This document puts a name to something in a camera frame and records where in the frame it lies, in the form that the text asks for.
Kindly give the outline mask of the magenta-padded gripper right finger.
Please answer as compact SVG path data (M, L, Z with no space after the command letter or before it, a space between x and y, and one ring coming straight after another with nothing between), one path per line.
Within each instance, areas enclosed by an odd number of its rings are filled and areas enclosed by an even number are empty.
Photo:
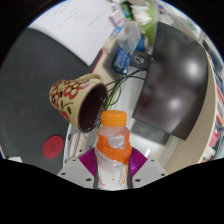
M129 189L144 187L166 175L166 171L156 160L147 159L137 149L132 149L127 175L127 187Z

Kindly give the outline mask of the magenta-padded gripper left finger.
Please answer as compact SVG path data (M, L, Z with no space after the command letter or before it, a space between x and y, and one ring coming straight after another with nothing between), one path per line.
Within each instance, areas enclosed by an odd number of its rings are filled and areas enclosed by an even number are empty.
M58 176L78 186L96 189L98 185L98 163L94 149L79 158L70 159Z

